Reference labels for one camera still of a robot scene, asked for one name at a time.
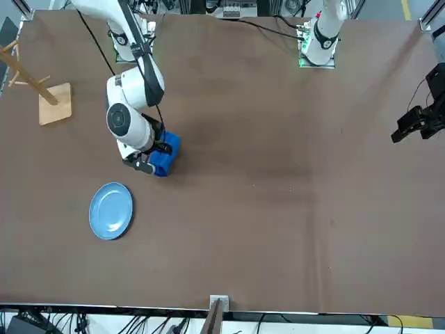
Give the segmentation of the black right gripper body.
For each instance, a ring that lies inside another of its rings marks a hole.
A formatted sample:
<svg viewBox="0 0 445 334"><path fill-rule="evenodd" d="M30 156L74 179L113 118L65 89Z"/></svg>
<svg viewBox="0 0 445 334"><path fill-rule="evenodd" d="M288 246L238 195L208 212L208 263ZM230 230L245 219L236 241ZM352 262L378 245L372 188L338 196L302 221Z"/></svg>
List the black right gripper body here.
<svg viewBox="0 0 445 334"><path fill-rule="evenodd" d="M164 144L165 143L165 127L164 124L152 117L148 118L148 122L151 125L154 131L154 142L156 144Z"/></svg>

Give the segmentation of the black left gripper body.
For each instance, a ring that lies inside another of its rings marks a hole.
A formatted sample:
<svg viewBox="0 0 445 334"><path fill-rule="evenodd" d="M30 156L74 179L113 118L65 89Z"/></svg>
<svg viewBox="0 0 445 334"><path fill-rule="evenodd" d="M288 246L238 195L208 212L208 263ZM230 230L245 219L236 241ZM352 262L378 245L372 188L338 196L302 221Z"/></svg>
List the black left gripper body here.
<svg viewBox="0 0 445 334"><path fill-rule="evenodd" d="M438 63L426 75L426 81L434 101L438 100L444 94L444 73L445 63Z"/></svg>

